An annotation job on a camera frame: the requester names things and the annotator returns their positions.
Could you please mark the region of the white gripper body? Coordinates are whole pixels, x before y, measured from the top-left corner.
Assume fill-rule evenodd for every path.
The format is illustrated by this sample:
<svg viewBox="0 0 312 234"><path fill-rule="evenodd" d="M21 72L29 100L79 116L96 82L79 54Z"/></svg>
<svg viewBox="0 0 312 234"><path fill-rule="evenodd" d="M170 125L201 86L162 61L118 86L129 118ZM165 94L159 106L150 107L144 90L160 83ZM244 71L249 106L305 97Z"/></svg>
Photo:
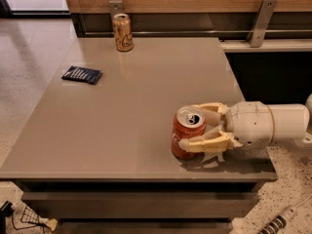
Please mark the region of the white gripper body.
<svg viewBox="0 0 312 234"><path fill-rule="evenodd" d="M225 130L241 146L266 146L274 136L273 117L269 107L259 101L241 101L225 114Z"/></svg>

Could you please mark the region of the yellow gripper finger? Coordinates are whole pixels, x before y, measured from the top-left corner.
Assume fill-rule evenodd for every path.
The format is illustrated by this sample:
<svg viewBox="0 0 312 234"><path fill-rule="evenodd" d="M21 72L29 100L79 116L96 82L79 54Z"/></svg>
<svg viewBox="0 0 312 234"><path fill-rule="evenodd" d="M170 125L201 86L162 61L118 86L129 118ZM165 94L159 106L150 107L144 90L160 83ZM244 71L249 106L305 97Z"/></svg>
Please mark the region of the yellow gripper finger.
<svg viewBox="0 0 312 234"><path fill-rule="evenodd" d="M212 127L218 126L229 110L229 107L221 102L195 104L195 107L204 113L207 124Z"/></svg>
<svg viewBox="0 0 312 234"><path fill-rule="evenodd" d="M232 133L225 132L222 127L215 127L201 136L182 138L178 146L188 153L214 153L242 147L243 144Z"/></svg>

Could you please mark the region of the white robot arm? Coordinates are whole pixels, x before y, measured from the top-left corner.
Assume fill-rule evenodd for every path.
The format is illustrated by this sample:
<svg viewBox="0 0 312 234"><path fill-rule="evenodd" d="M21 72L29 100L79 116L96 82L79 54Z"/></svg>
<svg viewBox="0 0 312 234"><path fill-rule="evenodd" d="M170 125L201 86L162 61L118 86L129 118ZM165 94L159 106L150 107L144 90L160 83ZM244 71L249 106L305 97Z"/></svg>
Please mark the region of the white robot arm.
<svg viewBox="0 0 312 234"><path fill-rule="evenodd" d="M175 115L184 129L175 143L188 154L228 149L261 149L292 143L311 146L308 127L311 109L302 104L264 104L240 101L183 106Z"/></svg>

